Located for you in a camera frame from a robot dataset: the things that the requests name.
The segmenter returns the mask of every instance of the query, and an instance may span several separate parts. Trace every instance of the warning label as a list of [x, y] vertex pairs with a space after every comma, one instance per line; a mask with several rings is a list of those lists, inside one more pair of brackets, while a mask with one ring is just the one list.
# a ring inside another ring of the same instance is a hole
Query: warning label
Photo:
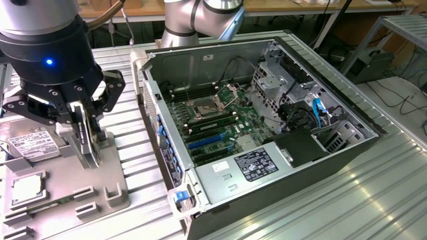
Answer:
[[265, 148], [235, 157], [234, 160], [238, 163], [246, 180], [250, 182], [280, 171]]
[[57, 145], [49, 131], [41, 131], [25, 136], [13, 137], [7, 141], [15, 146], [22, 156], [27, 159], [41, 157], [59, 151], [59, 146]]

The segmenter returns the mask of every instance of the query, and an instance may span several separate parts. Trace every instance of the power supply label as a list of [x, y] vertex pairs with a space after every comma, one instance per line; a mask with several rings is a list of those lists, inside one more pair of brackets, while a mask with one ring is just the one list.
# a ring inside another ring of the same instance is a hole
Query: power supply label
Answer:
[[255, 151], [235, 157], [234, 160], [238, 163], [246, 180], [250, 182], [280, 171], [265, 148], [257, 149]]

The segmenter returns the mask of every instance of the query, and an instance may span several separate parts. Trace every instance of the motherboard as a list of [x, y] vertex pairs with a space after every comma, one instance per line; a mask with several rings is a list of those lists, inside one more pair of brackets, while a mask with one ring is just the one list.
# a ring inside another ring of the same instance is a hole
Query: motherboard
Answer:
[[167, 107], [198, 166], [261, 146], [273, 136], [247, 91], [238, 84], [221, 83], [171, 93]]

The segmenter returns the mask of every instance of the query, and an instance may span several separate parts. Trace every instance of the blue pcie slot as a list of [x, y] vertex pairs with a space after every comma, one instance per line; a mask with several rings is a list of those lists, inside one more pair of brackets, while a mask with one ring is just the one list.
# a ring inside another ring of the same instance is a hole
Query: blue pcie slot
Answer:
[[191, 143], [191, 144], [189, 144], [189, 149], [191, 150], [191, 149], [199, 148], [199, 147], [202, 147], [205, 145], [209, 145], [211, 143], [217, 143], [217, 142], [219, 142], [219, 141], [222, 141], [225, 139], [225, 136], [226, 136], [226, 133], [222, 133], [218, 136], [210, 137], [210, 138], [207, 138], [207, 139], [205, 139], [202, 141]]

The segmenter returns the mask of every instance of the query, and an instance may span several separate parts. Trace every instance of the ram slot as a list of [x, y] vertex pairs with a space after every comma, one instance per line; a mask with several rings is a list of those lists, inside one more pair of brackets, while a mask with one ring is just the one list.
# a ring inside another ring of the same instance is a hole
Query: ram slot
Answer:
[[189, 99], [193, 100], [193, 99], [199, 99], [203, 97], [213, 96], [213, 95], [215, 95], [215, 93], [217, 93], [217, 90], [214, 87], [189, 89], [187, 92], [186, 91], [174, 92], [175, 97], [174, 97], [173, 101], [175, 103], [181, 103], [181, 102], [187, 101]]
[[217, 116], [205, 118], [205, 119], [198, 120], [198, 121], [191, 121], [191, 122], [187, 123], [187, 125], [189, 125], [189, 127], [193, 127], [193, 126], [197, 126], [197, 125], [209, 123], [209, 122], [211, 122], [211, 121], [214, 121], [214, 120], [226, 119], [226, 118], [231, 117], [233, 115], [234, 115], [234, 112], [229, 112], [229, 113], [226, 113], [226, 114], [217, 115]]
[[205, 131], [210, 131], [214, 129], [219, 129], [222, 127], [226, 127], [229, 125], [233, 125], [238, 122], [238, 120], [233, 117], [230, 117], [230, 119], [226, 120], [217, 120], [213, 123], [210, 122], [209, 124], [206, 124], [205, 126], [194, 126], [189, 132], [190, 134], [199, 134], [203, 133]]

